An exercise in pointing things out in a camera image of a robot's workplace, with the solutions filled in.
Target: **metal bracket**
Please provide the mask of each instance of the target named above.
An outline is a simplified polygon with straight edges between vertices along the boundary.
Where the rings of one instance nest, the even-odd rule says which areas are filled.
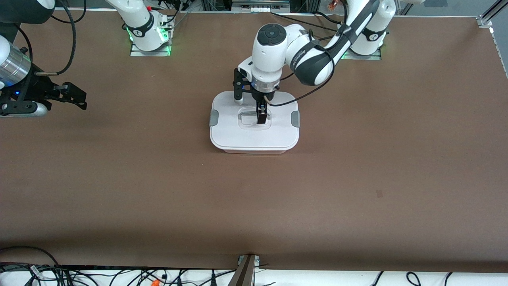
[[[365,61],[380,61],[381,60],[381,49],[377,50],[373,54],[361,55],[354,53],[351,50],[347,50],[343,56],[344,60],[365,60]]]
[[[259,256],[246,254],[238,257],[238,268],[228,286],[252,286],[254,269],[259,266]]]
[[[477,23],[478,23],[478,27],[480,27],[480,28],[490,28],[490,27],[492,27],[492,21],[488,21],[488,22],[484,23],[483,15],[478,15],[478,17],[477,17]]]
[[[489,28],[492,26],[492,19],[496,17],[504,8],[508,7],[508,0],[496,0],[490,8],[477,17],[480,28]]]

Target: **gray latch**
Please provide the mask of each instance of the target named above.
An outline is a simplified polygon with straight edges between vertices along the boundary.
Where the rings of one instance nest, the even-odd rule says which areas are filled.
[[[219,111],[217,111],[215,109],[212,109],[210,111],[210,123],[209,123],[209,126],[210,127],[215,126],[215,125],[217,125],[217,123],[219,123]]]
[[[300,111],[296,110],[291,113],[291,125],[300,128]]]

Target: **cable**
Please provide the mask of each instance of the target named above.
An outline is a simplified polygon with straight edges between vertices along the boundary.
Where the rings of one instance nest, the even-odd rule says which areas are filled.
[[[318,41],[324,41],[324,40],[331,39],[331,38],[333,38],[333,37],[335,37],[335,35],[331,35],[331,36],[324,37],[324,38],[319,38],[319,39],[317,39],[317,40],[318,40]]]
[[[6,248],[2,248],[0,249],[0,251],[3,251],[3,250],[7,250],[7,249],[14,249],[14,248],[28,248],[28,249],[36,249],[36,250],[40,250],[42,252],[44,252],[45,254],[47,254],[52,260],[54,259],[54,257],[49,254],[47,251],[41,249],[41,248],[38,248],[38,247],[31,247],[31,246],[13,246],[13,247],[6,247]],[[5,265],[16,265],[16,266],[21,266],[22,268],[25,268],[31,275],[31,278],[29,281],[27,281],[27,283],[25,284],[25,286],[31,286],[33,281],[34,280],[37,280],[39,286],[42,286],[41,285],[41,281],[42,282],[46,282],[46,281],[57,281],[57,286],[59,285],[65,285],[64,283],[64,278],[67,279],[68,281],[68,285],[73,285],[72,283],[72,280],[70,279],[70,275],[69,275],[69,271],[67,269],[64,269],[64,268],[60,268],[60,267],[51,267],[51,266],[39,266],[41,268],[45,268],[45,269],[52,269],[53,271],[53,274],[55,275],[55,278],[54,279],[41,279],[39,278],[39,276],[34,273],[34,271],[32,270],[32,267],[35,267],[37,268],[37,265],[30,265],[30,264],[20,264],[20,263],[4,263]],[[62,275],[62,273],[60,273],[59,271],[55,271],[55,270],[60,270],[62,271],[62,273],[65,272],[65,276]]]
[[[307,97],[307,96],[309,96],[309,95],[313,94],[314,92],[316,92],[316,91],[320,90],[322,87],[324,87],[324,86],[325,86],[325,85],[326,85],[326,84],[330,81],[330,79],[332,79],[332,77],[333,77],[333,73],[335,72],[335,62],[333,61],[332,56],[331,56],[331,55],[330,55],[330,53],[329,53],[328,51],[326,51],[326,50],[325,50],[325,53],[328,55],[328,57],[330,58],[330,60],[331,60],[331,62],[332,62],[332,72],[330,73],[330,76],[327,78],[327,80],[325,80],[325,82],[323,82],[320,86],[318,86],[317,88],[315,88],[315,89],[311,90],[310,92],[308,92],[308,93],[306,93],[306,94],[304,94],[304,95],[302,95],[302,96],[300,96],[300,97],[298,97],[298,98],[295,98],[295,99],[293,99],[293,100],[290,100],[290,101],[288,101],[288,102],[285,102],[285,103],[272,104],[272,103],[268,100],[268,98],[266,97],[266,95],[264,96],[265,101],[266,101],[266,102],[267,102],[270,106],[274,106],[274,107],[277,107],[277,106],[283,106],[283,105],[287,105],[287,104],[293,103],[293,102],[295,102],[295,101],[298,101],[298,100],[300,100],[300,99],[302,99],[302,98],[305,98],[305,97]]]
[[[132,279],[131,282],[129,282],[129,284],[127,284],[127,286],[130,286],[136,279],[141,278],[143,276],[144,271],[145,270],[142,270],[138,276],[134,277],[134,279]]]
[[[409,278],[410,275],[413,275],[416,278],[416,281],[418,282],[418,284],[415,284],[413,281],[411,281],[411,279]],[[422,284],[420,283],[420,279],[418,278],[418,275],[416,275],[415,272],[411,272],[411,271],[407,272],[406,279],[407,279],[407,282],[411,283],[414,286],[422,286]]]
[[[111,281],[109,282],[109,286],[112,286],[113,285],[113,281],[118,277],[118,275],[122,274],[122,272],[124,272],[125,270],[120,270],[120,272],[116,273],[114,276],[113,276],[113,279],[111,279]]]
[[[30,54],[30,62],[33,63],[34,62],[34,55],[33,55],[33,52],[32,52],[32,49],[31,49],[31,44],[30,44],[30,40],[28,39],[28,36],[25,34],[25,32],[21,29],[20,26],[18,26],[16,23],[12,23],[16,29],[18,29],[18,31],[23,35],[23,37],[25,38],[25,41],[26,41],[26,45],[28,46],[28,53]]]
[[[74,277],[85,276],[86,278],[90,279],[96,286],[99,286],[99,284],[90,275],[88,275],[86,273],[79,272],[79,271],[73,271],[73,272],[77,273],[76,275],[74,275]]]
[[[133,272],[133,271],[136,271],[136,270],[135,269],[133,269],[133,270],[121,270],[120,272],[123,272],[123,271],[125,271],[124,272],[124,274],[125,274],[125,273]],[[88,275],[88,276],[113,277],[115,275],[118,275],[118,273],[116,273],[116,274],[87,273],[86,275]]]
[[[384,271],[380,271],[379,274],[377,275],[376,277],[376,280],[374,281],[374,283],[372,284],[372,286],[376,286],[377,283],[379,282],[379,279],[381,278],[381,275],[384,273]]]
[[[223,272],[223,273],[221,273],[221,274],[217,274],[217,275],[215,276],[215,278],[221,277],[221,276],[226,275],[226,274],[229,274],[229,273],[233,273],[233,272],[235,272],[235,271],[236,271],[236,270],[230,270],[230,271]],[[205,282],[203,282],[203,283],[199,284],[198,286],[203,286],[203,285],[205,285],[206,283],[208,283],[208,282],[210,282],[210,281],[212,281],[212,279],[208,279],[208,280],[206,280]]]
[[[346,22],[347,19],[347,6],[344,0],[339,0],[342,3],[342,6],[344,7],[344,22]]]
[[[327,15],[325,15],[323,12],[320,12],[320,11],[315,11],[315,12],[313,12],[313,14],[314,14],[314,15],[316,15],[316,14],[317,14],[317,15],[321,15],[321,16],[323,16],[325,19],[327,19],[328,21],[330,21],[330,22],[332,22],[332,23],[334,23],[334,24],[337,24],[337,25],[341,25],[341,24],[342,24],[341,22],[339,22],[339,21],[335,21],[334,19],[332,19],[332,18],[328,17],[328,16],[327,16]]]
[[[284,19],[289,19],[289,20],[292,20],[292,21],[296,21],[296,22],[304,23],[304,24],[307,24],[307,25],[311,25],[311,26],[318,27],[318,28],[322,28],[322,29],[329,30],[329,31],[334,31],[334,32],[336,32],[336,31],[337,31],[337,30],[334,30],[334,29],[332,29],[332,28],[328,28],[328,27],[325,27],[325,26],[320,26],[320,25],[312,24],[312,23],[309,23],[309,22],[306,22],[306,21],[302,21],[302,20],[294,19],[294,18],[287,17],[287,16],[284,16],[284,15],[279,15],[279,14],[277,14],[277,13],[273,13],[273,12],[270,12],[270,13],[271,13],[271,14],[273,14],[273,15],[275,15],[275,16],[278,16],[278,17],[284,18]]]
[[[34,249],[34,250],[38,250],[38,251],[41,251],[43,252],[45,255],[47,255],[49,258],[51,258],[51,260],[53,260],[53,262],[56,264],[56,265],[60,265],[58,264],[58,261],[56,261],[55,257],[53,255],[51,255],[51,253],[49,253],[47,250],[45,249],[42,249],[42,248],[39,248],[39,247],[34,247],[34,246],[24,246],[24,245],[19,245],[19,246],[10,246],[10,247],[4,247],[4,248],[0,248],[0,252],[2,251],[5,251],[5,250],[10,250],[10,249]]]
[[[288,78],[292,77],[294,74],[295,74],[295,73],[294,73],[294,72],[292,72],[292,73],[290,73],[288,76],[285,76],[285,77],[281,78],[280,80],[282,81],[282,80],[288,79]]]
[[[445,284],[444,286],[447,286],[447,284],[448,284],[448,278],[449,278],[450,276],[452,276],[452,273],[453,273],[453,272],[448,272],[448,274],[446,275],[446,278],[444,279],[444,280],[445,280],[445,281],[444,281],[444,282],[445,282],[445,283],[444,283],[444,284]]]
[[[62,0],[57,0],[57,1],[60,2],[60,4],[63,6],[63,9],[65,10],[65,12],[67,13],[67,16],[69,17],[69,21],[71,22],[71,27],[72,27],[72,50],[71,50],[71,56],[69,57],[69,61],[67,62],[67,65],[61,71],[57,71],[57,72],[38,72],[38,73],[36,73],[36,75],[39,75],[39,76],[61,75],[61,74],[65,73],[69,69],[69,67],[71,66],[72,61],[74,59],[74,54],[76,53],[76,25],[75,25],[74,19],[72,18],[71,12],[67,8],[67,6],[62,2]]]
[[[81,14],[81,16],[79,16],[79,18],[76,21],[74,21],[74,23],[77,23],[77,22],[81,21],[81,19],[83,19],[83,17],[85,16],[85,13],[86,13],[86,0],[83,0],[83,13]],[[71,23],[71,22],[68,22],[68,21],[60,20],[60,19],[56,18],[53,15],[51,15],[51,18],[57,20],[58,22],[62,22],[62,23],[65,23],[65,24],[70,24]]]
[[[178,278],[181,278],[182,277],[182,274],[187,272],[188,269],[184,269],[183,271],[180,269],[180,273],[178,274],[178,276],[173,280],[171,281],[171,283],[169,283],[169,285],[173,285],[175,283],[176,280],[178,280]]]

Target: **metal frame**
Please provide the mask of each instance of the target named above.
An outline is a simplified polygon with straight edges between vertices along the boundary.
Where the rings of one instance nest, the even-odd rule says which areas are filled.
[[[254,283],[254,270],[259,266],[259,256],[247,254],[238,257],[239,266],[229,281],[228,286],[252,286]]]
[[[483,14],[477,17],[478,26],[488,28],[492,26],[492,19],[499,14],[504,8],[508,6],[508,0],[497,0],[492,6],[487,9]]]
[[[413,6],[414,6],[414,4],[406,4],[404,9],[402,9],[402,11],[400,11],[400,15],[401,16],[407,15]]]

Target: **metal plate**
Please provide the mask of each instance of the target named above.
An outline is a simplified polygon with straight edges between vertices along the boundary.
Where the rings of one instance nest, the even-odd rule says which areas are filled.
[[[381,60],[381,50],[377,49],[377,51],[370,55],[359,55],[351,50],[347,50],[347,52],[342,57],[345,60],[366,60],[366,61],[380,61]]]

